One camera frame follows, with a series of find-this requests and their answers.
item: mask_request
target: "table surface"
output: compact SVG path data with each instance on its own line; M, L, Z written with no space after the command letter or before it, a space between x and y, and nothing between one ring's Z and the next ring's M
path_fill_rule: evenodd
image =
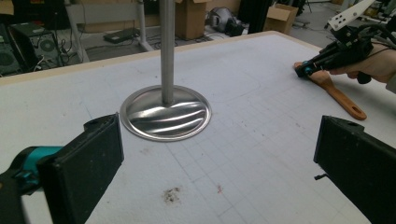
M121 125L125 160L87 223L369 223L313 162L322 115L355 121L396 147L396 97L384 84L332 77L368 116L357 121L292 65L318 49L274 33L176 48L175 84L213 117L192 138L158 143ZM29 146L64 146L83 123L161 83L160 52L0 78L0 170ZM166 191L174 190L173 202ZM43 192L23 197L51 223Z

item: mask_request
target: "shiny metal disc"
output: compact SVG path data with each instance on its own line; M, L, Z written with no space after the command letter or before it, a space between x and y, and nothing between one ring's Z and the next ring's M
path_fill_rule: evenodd
M133 93L121 106L121 122L130 132L154 141L177 141L196 135L210 121L208 101L185 87L174 86L173 94L173 103L164 105L161 86Z

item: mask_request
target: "wooden handle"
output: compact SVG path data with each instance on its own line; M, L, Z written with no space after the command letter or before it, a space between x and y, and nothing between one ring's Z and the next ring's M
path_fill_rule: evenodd
M332 96L332 98L334 98L334 100L338 102L338 104L340 104L340 106L343 107L345 111L350 114L350 116L352 116L354 119L367 119L367 115L337 88L328 88L326 92L329 93L330 96Z

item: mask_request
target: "hand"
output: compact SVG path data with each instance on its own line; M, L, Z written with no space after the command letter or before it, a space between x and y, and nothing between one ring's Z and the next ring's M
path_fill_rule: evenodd
M373 45L373 50L362 62L330 70L332 75L347 73L350 78L357 78L359 71L370 75L373 79L388 83L396 75L396 50L387 49L379 44Z

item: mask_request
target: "computer tower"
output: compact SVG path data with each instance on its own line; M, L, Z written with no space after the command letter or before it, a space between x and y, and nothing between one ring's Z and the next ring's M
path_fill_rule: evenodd
M6 26L0 23L0 76L22 73L16 53L18 52L12 48Z
M9 25L27 72L64 66L54 34L32 22Z

